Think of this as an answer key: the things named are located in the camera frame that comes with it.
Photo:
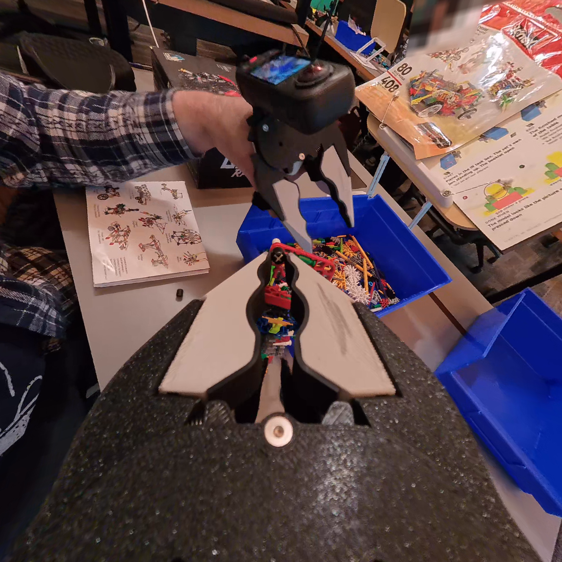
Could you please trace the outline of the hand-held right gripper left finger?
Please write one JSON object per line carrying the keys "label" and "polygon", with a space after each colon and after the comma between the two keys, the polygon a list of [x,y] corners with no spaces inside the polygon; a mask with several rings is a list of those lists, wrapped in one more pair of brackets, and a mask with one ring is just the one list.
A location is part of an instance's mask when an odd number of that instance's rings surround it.
{"label": "hand-held right gripper left finger", "polygon": [[209,291],[158,391],[236,409],[261,387],[261,335],[256,325],[263,305],[268,255],[259,255]]}

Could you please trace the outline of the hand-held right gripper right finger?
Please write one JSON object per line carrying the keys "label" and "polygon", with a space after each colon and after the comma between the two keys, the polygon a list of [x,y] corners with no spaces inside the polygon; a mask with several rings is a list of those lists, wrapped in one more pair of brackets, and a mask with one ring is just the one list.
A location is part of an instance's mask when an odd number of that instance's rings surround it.
{"label": "hand-held right gripper right finger", "polygon": [[397,388],[355,303],[296,255],[287,256],[294,336],[291,384],[314,413],[336,401],[396,396]]}

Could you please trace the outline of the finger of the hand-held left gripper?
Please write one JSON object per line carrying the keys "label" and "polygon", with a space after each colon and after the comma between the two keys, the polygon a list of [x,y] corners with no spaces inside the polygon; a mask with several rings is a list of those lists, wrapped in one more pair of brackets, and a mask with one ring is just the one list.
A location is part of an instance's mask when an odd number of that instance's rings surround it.
{"label": "finger of the hand-held left gripper", "polygon": [[346,225],[354,227],[351,167],[347,149],[338,151],[336,146],[330,146],[326,150],[320,147],[317,157],[311,162],[311,179],[337,204]]}
{"label": "finger of the hand-held left gripper", "polygon": [[312,252],[312,238],[299,208],[300,193],[297,179],[301,174],[261,174],[260,194],[281,220],[294,240],[306,252]]}

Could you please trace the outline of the pile of colourful toy pieces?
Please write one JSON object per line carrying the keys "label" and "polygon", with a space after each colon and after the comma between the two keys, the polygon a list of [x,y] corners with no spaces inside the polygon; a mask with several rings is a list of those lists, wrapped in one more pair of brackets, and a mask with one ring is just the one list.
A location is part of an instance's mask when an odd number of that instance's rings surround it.
{"label": "pile of colourful toy pieces", "polygon": [[364,304],[372,312],[380,312],[400,303],[372,256],[353,235],[336,235],[313,239],[311,252],[297,242],[282,243],[274,238],[271,250],[294,254],[327,281],[348,295],[354,302]]}

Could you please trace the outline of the red rod toy assembly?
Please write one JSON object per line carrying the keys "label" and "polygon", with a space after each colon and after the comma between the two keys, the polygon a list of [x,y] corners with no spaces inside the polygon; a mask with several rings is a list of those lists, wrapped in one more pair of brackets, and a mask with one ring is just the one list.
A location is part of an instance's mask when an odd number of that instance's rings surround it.
{"label": "red rod toy assembly", "polygon": [[285,353],[294,355],[294,335],[299,322],[291,313],[292,289],[287,281],[287,256],[296,255],[314,271],[332,282],[338,271],[334,259],[325,253],[305,252],[298,244],[284,244],[274,238],[270,247],[270,278],[264,287],[265,309],[256,325],[263,336],[261,357],[270,364],[274,358],[282,358]]}

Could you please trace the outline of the blue plastic bin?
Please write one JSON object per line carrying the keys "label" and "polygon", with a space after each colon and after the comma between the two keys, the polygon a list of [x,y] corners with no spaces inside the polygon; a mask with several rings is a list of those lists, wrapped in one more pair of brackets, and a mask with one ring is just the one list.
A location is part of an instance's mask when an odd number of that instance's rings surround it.
{"label": "blue plastic bin", "polygon": [[519,488],[561,516],[561,317],[525,289],[479,316],[435,375]]}
{"label": "blue plastic bin", "polygon": [[[380,195],[369,198],[354,195],[355,228],[348,230],[330,197],[305,198],[300,209],[307,220],[308,233],[315,239],[351,233],[374,258],[377,270],[400,300],[377,311],[380,318],[449,284],[452,280],[443,267],[398,217]],[[279,219],[252,205],[236,238],[245,263],[270,249],[271,241],[294,242]]]}

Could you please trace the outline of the printed toy model leaflet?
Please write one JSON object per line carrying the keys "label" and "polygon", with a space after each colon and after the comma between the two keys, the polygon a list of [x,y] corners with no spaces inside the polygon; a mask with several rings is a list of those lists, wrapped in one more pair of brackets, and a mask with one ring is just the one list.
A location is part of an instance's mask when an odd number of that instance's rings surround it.
{"label": "printed toy model leaflet", "polygon": [[185,182],[109,183],[86,201],[96,288],[209,272]]}

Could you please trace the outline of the person's left forearm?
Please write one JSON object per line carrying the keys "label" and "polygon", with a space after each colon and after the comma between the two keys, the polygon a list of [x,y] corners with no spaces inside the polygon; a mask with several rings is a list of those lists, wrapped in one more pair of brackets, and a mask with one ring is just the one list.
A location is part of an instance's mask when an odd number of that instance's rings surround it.
{"label": "person's left forearm", "polygon": [[187,162],[173,90],[94,95],[1,75],[1,185],[104,186]]}

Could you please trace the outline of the person's left hand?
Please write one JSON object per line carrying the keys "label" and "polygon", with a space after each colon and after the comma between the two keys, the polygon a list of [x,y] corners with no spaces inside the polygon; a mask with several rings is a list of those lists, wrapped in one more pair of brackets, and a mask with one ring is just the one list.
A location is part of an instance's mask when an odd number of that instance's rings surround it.
{"label": "person's left hand", "polygon": [[198,155],[212,148],[234,164],[255,186],[249,141],[248,118],[251,105],[242,97],[228,97],[212,93],[177,90],[172,96],[172,109],[179,130],[190,148]]}

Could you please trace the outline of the small blue tray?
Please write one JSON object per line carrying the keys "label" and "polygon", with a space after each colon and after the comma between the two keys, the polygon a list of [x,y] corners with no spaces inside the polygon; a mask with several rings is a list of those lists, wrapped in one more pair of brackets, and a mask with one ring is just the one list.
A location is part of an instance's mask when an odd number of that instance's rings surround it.
{"label": "small blue tray", "polygon": [[338,20],[335,39],[350,51],[356,52],[366,45],[371,40],[371,37],[368,34],[356,32],[355,28],[349,27],[347,21]]}

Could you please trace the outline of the black cardboard box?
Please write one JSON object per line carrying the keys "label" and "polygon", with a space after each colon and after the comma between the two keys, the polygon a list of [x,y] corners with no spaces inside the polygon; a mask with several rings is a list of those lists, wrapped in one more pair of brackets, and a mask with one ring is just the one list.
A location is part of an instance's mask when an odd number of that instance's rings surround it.
{"label": "black cardboard box", "polygon": [[[151,48],[156,90],[185,89],[240,98],[236,67],[211,58]],[[248,178],[216,148],[187,163],[198,189],[250,188]]]}

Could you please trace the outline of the toy set packaging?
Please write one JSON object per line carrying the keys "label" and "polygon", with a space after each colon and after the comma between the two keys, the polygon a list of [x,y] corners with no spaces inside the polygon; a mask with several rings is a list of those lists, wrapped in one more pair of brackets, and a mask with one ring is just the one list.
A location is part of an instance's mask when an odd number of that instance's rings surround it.
{"label": "toy set packaging", "polygon": [[502,1],[484,7],[469,43],[407,56],[356,97],[420,160],[560,90],[561,1]]}

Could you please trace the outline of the building instruction sheet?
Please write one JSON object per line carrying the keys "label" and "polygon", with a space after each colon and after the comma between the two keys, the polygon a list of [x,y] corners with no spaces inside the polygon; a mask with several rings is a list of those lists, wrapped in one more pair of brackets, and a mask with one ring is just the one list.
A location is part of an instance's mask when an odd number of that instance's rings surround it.
{"label": "building instruction sheet", "polygon": [[501,251],[561,225],[561,92],[434,161],[442,194]]}

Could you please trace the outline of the person's clothed body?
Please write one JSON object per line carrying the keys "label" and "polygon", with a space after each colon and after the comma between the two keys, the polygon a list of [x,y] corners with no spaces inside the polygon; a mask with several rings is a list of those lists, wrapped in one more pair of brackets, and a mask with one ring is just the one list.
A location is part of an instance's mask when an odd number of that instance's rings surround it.
{"label": "person's clothed body", "polygon": [[50,191],[1,187],[1,508],[49,488],[100,388]]}

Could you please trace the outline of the black office chair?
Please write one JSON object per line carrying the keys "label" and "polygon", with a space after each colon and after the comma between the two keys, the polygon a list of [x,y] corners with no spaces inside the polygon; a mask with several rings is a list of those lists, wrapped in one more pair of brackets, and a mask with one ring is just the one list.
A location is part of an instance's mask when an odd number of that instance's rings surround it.
{"label": "black office chair", "polygon": [[96,94],[137,90],[129,62],[109,47],[29,32],[19,35],[18,47],[29,74],[49,88]]}

